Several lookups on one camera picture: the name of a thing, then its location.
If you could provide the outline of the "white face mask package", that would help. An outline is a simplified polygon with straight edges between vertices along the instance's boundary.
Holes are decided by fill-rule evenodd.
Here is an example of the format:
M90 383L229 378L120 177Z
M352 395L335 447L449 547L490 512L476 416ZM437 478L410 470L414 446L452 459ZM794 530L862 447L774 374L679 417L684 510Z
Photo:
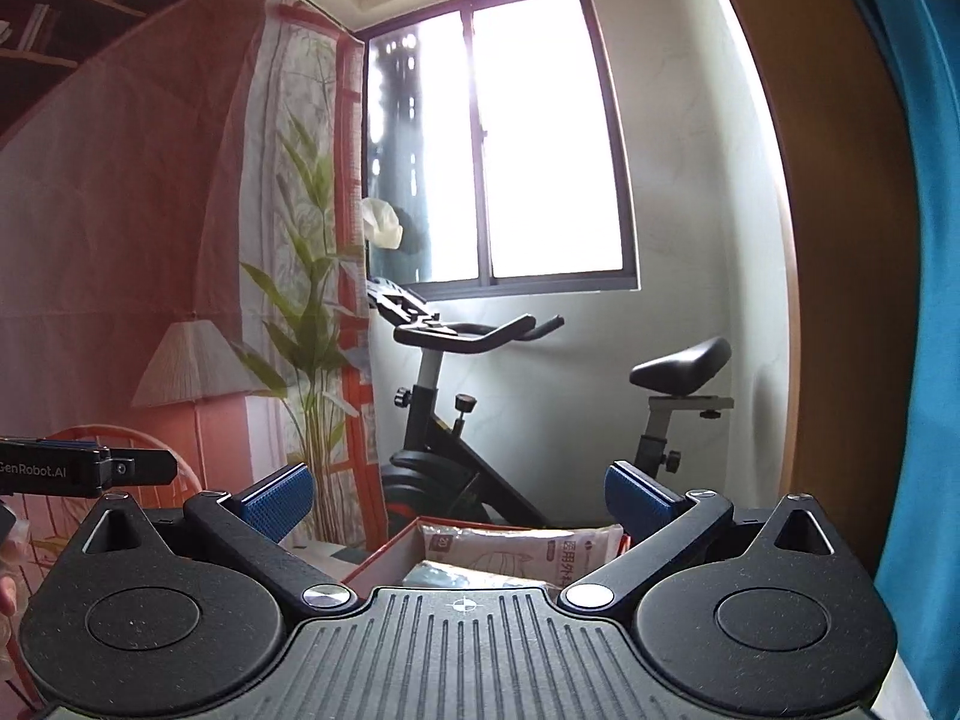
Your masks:
M421 523L428 561L566 587L620 552L623 528L490 530Z

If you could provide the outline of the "dark framed window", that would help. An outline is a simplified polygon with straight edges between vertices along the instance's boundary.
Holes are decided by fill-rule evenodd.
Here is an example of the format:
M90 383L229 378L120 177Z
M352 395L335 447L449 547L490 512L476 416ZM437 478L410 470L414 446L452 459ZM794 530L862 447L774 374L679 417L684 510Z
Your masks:
M592 0L446 0L363 29L368 265L428 299L635 289L630 177Z

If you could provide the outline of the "printed red wall tapestry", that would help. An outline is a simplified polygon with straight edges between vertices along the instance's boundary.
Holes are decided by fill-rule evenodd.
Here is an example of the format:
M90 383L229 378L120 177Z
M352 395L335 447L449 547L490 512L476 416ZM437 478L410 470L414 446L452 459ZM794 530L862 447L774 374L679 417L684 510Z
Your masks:
M361 67L309 0L2 0L3 433L306 461L306 533L381 543Z

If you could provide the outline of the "blue cotton pad package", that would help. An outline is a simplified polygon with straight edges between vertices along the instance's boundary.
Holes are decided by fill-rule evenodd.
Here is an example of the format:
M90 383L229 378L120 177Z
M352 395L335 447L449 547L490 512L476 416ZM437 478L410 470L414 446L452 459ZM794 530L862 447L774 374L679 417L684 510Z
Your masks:
M504 590L539 589L555 598L560 589L553 583L538 578L514 577L514 575L495 574L477 571L467 567L453 566L436 561L420 561L402 578L407 589L444 589L444 590Z

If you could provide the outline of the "red strawberry cardboard box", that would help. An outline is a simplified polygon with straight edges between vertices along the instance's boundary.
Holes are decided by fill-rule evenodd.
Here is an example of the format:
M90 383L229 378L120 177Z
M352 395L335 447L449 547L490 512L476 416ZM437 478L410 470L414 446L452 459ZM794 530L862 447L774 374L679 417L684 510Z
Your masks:
M416 517L405 525L397 535L377 548L370 557L366 557L342 580L359 598L368 598L377 587L398 587L407 572L425 557L425 540L421 527L482 528L490 532L499 532L501 525L493 523L462 522L439 517Z

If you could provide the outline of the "white object on window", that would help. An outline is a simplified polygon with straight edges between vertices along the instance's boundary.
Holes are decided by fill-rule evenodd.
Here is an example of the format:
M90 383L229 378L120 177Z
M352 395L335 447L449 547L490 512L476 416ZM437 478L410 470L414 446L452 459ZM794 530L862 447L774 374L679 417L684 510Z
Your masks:
M397 250L404 239L404 226L397 211L386 200L364 197L359 200L359 219L363 238L373 247Z

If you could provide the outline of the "brown wooden door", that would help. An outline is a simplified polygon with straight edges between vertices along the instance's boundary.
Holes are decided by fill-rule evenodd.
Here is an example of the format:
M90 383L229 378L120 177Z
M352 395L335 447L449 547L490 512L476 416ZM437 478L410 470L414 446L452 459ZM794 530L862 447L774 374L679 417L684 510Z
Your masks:
M731 0L786 179L789 385L779 487L869 571L900 479L918 320L907 116L856 0Z

